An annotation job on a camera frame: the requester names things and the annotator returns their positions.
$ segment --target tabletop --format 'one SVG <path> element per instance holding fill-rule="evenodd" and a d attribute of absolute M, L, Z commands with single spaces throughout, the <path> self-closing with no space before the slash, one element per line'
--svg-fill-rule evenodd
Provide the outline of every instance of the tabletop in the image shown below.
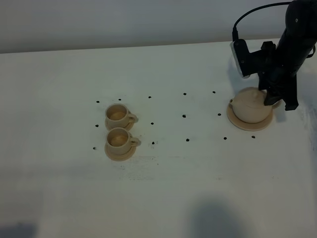
<path fill-rule="evenodd" d="M 0 237 L 316 237 L 316 64 L 298 109 L 249 132 L 226 107 L 258 77 L 229 42 L 0 55 Z M 113 103 L 139 119 L 124 162 L 104 151 Z"/>

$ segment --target beige teacup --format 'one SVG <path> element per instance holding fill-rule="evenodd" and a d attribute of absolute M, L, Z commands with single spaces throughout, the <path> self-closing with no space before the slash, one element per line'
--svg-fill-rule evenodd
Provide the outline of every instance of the beige teacup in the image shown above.
<path fill-rule="evenodd" d="M 141 141 L 132 137 L 126 129 L 117 127 L 106 136 L 105 152 L 110 159 L 123 161 L 129 159 L 140 144 Z"/>
<path fill-rule="evenodd" d="M 137 117 L 131 114 L 123 104 L 112 104 L 106 109 L 106 127 L 108 130 L 116 127 L 130 130 L 137 122 Z"/>

